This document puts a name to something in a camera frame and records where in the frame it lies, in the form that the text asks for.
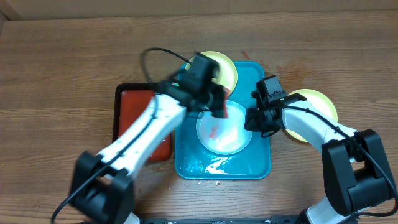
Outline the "light blue plate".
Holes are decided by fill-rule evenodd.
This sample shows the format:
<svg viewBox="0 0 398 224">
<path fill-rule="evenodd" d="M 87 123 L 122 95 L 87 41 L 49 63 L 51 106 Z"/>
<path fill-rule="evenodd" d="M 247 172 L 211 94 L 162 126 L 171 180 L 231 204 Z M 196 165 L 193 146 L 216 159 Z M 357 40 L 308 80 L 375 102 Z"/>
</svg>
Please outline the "light blue plate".
<svg viewBox="0 0 398 224">
<path fill-rule="evenodd" d="M 237 102 L 227 101 L 228 118 L 214 118 L 210 112 L 200 113 L 196 122 L 200 142 L 211 152 L 232 155 L 250 142 L 252 132 L 244 129 L 246 109 Z"/>
</svg>

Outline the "yellow-green plate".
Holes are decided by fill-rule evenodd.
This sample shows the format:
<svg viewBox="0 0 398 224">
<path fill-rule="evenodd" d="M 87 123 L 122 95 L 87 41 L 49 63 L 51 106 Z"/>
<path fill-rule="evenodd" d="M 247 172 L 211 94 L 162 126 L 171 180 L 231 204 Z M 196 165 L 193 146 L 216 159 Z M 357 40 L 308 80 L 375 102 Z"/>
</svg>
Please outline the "yellow-green plate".
<svg viewBox="0 0 398 224">
<path fill-rule="evenodd" d="M 220 52 L 204 51 L 201 54 L 218 62 L 219 69 L 212 81 L 215 84 L 222 85 L 225 91 L 225 98 L 229 98 L 238 81 L 238 72 L 233 61 Z"/>
<path fill-rule="evenodd" d="M 299 89 L 292 91 L 289 95 L 300 94 L 321 113 L 331 118 L 333 121 L 338 121 L 338 113 L 333 102 L 323 93 L 312 89 Z"/>
</svg>

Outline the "dark green sponge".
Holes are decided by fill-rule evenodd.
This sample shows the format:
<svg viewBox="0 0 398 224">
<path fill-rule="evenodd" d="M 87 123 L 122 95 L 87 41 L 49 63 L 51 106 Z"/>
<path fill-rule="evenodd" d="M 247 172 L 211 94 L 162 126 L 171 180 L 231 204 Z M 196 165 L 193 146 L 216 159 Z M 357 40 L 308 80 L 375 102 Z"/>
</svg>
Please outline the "dark green sponge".
<svg viewBox="0 0 398 224">
<path fill-rule="evenodd" d="M 229 89 L 227 89 L 226 87 L 223 88 L 224 91 L 224 102 L 223 102 L 223 117 L 226 119 L 228 118 L 228 108 L 227 108 L 227 100 L 229 98 L 229 95 L 231 93 L 231 91 Z"/>
</svg>

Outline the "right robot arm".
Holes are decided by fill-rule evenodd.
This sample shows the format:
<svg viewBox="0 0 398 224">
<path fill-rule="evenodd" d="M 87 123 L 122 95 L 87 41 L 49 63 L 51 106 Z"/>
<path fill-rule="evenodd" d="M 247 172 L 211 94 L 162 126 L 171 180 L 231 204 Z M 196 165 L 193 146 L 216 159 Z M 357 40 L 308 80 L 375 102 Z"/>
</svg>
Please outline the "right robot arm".
<svg viewBox="0 0 398 224">
<path fill-rule="evenodd" d="M 361 216 L 388 217 L 397 212 L 368 212 L 397 200 L 397 188 L 379 135 L 357 131 L 316 110 L 301 95 L 258 100 L 246 110 L 244 128 L 268 138 L 289 129 L 301 135 L 322 155 L 325 198 L 303 210 L 297 223 L 356 223 Z"/>
</svg>

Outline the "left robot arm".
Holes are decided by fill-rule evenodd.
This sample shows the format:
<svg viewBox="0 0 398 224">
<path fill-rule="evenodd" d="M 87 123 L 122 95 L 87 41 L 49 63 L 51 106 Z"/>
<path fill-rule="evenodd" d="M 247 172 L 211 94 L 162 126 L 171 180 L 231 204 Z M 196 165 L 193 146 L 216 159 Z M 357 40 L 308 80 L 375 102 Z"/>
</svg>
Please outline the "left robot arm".
<svg viewBox="0 0 398 224">
<path fill-rule="evenodd" d="M 224 118 L 228 93 L 213 82 L 199 88 L 168 80 L 155 84 L 147 108 L 117 140 L 97 155 L 79 156 L 66 203 L 95 223 L 140 223 L 133 212 L 133 182 L 141 167 L 188 112 Z"/>
</svg>

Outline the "red and black tray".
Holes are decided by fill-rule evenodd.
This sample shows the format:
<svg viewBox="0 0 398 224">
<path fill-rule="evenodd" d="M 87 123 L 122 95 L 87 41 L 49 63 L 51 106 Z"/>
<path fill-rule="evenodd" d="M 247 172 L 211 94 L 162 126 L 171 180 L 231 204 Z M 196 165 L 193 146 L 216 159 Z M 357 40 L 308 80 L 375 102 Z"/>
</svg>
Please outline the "red and black tray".
<svg viewBox="0 0 398 224">
<path fill-rule="evenodd" d="M 149 83 L 122 83 L 116 87 L 112 142 L 140 117 L 153 96 Z"/>
</svg>

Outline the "teal plastic tray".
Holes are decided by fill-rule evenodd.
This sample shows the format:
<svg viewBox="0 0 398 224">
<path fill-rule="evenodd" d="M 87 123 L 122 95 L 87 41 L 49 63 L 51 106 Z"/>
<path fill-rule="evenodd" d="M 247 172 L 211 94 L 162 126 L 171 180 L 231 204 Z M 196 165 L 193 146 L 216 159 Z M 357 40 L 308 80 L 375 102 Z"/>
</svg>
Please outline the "teal plastic tray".
<svg viewBox="0 0 398 224">
<path fill-rule="evenodd" d="M 242 105 L 246 110 L 255 106 L 251 92 L 256 82 L 264 78 L 262 67 L 255 62 L 235 62 L 238 81 L 229 101 Z M 175 170 L 185 179 L 263 179 L 271 171 L 271 145 L 269 138 L 252 132 L 249 144 L 232 155 L 209 151 L 199 140 L 196 122 L 199 113 L 190 113 L 175 130 Z"/>
</svg>

